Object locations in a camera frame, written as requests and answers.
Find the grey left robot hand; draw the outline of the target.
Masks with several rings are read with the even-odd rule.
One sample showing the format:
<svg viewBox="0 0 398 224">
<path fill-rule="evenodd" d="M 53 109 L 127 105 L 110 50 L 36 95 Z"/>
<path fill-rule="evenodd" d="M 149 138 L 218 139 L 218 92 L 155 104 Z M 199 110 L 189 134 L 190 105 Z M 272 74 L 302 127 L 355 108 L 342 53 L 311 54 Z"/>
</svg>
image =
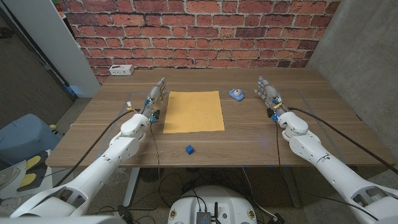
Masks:
<svg viewBox="0 0 398 224">
<path fill-rule="evenodd" d="M 151 89 L 147 98 L 144 101 L 144 106 L 141 109 L 141 114 L 146 116 L 151 123 L 154 123 L 156 120 L 159 119 L 159 108 L 165 98 L 166 92 L 167 90 L 165 78 L 162 78 Z"/>
</svg>

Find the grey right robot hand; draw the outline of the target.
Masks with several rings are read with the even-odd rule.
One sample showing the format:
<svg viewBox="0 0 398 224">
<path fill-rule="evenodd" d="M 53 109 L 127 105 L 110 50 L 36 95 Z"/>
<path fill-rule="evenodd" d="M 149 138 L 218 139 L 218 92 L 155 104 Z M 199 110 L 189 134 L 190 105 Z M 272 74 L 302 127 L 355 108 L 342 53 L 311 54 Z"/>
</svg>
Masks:
<svg viewBox="0 0 398 224">
<path fill-rule="evenodd" d="M 264 100 L 267 116 L 273 121 L 278 121 L 282 114 L 288 112 L 280 93 L 263 77 L 259 76 L 258 89 L 255 89 L 254 92 Z"/>
</svg>

